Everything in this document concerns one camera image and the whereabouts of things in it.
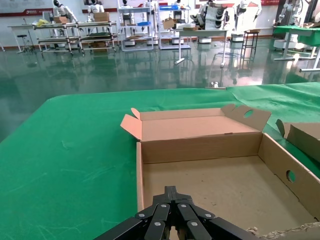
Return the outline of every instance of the bar stool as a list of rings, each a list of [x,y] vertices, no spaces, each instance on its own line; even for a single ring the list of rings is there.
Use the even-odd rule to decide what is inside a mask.
[[[260,33],[260,29],[253,29],[253,30],[247,30],[244,31],[244,36],[243,36],[243,42],[242,42],[242,48],[241,48],[241,55],[242,55],[242,51],[243,55],[246,54],[246,50],[247,48],[251,48],[251,53],[250,56],[252,54],[252,50],[254,49],[254,55],[256,55],[256,49],[257,49],[257,41],[258,41],[258,35]],[[248,38],[252,36],[252,43],[248,44]]]
[[[22,38],[22,41],[23,41],[23,49],[21,51],[22,52],[25,52],[27,50],[27,46],[26,46],[26,41],[25,41],[25,38],[27,37],[27,35],[25,34],[22,34],[22,35],[17,35],[17,38]]]
[[[1,42],[0,42],[0,47],[2,48],[2,51],[6,51],[5,49],[4,49],[4,47],[2,46],[2,44],[1,44]]]

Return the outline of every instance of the hand hole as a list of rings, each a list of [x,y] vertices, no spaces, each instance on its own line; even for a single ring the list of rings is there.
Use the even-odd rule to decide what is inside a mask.
[[[245,117],[245,118],[248,118],[248,117],[250,117],[253,113],[254,113],[253,110],[249,110],[249,111],[247,111],[247,112],[244,114],[244,117]]]
[[[290,183],[294,183],[296,181],[295,173],[291,170],[286,171],[286,179],[288,179]]]

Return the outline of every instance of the green tablecloth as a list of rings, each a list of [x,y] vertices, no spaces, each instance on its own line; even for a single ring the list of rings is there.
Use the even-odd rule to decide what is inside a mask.
[[[309,46],[318,47],[320,46],[320,28],[305,28],[299,26],[277,26],[273,33],[274,34],[284,34],[288,33],[290,30],[301,30],[306,32],[312,32],[311,36],[298,36],[298,43],[306,44]]]
[[[264,131],[320,177],[275,125],[320,122],[319,93],[320,83],[298,83],[52,98],[0,144],[0,240],[91,240],[136,212],[136,140],[120,128],[131,107],[271,111]]]

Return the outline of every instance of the cardboard box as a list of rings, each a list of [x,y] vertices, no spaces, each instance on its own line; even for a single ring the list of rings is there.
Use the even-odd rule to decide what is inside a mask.
[[[162,23],[163,23],[164,29],[171,29],[175,26],[175,22],[171,17],[166,18],[165,20],[162,21]]]
[[[257,227],[259,236],[320,219],[320,180],[262,133],[270,112],[234,104],[131,110],[135,117],[126,114],[121,127],[138,140],[139,211],[165,186],[176,186],[216,216]]]
[[[320,162],[320,123],[276,121],[285,139],[298,149]]]
[[[93,14],[93,18],[95,22],[109,22],[110,14],[109,12],[97,12]]]
[[[53,21],[55,21],[56,24],[66,24],[68,19],[65,16],[54,16]]]

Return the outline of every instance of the reflective floor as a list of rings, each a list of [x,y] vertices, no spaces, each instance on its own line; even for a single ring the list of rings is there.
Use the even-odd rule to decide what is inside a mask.
[[[260,39],[256,54],[228,43],[224,68],[223,42],[191,44],[185,61],[175,65],[178,50],[116,53],[16,54],[0,51],[0,141],[12,133],[47,99],[60,95],[132,90],[204,88],[320,82],[320,72],[299,73],[313,61],[273,61],[273,39]],[[291,52],[291,55],[305,56]]]

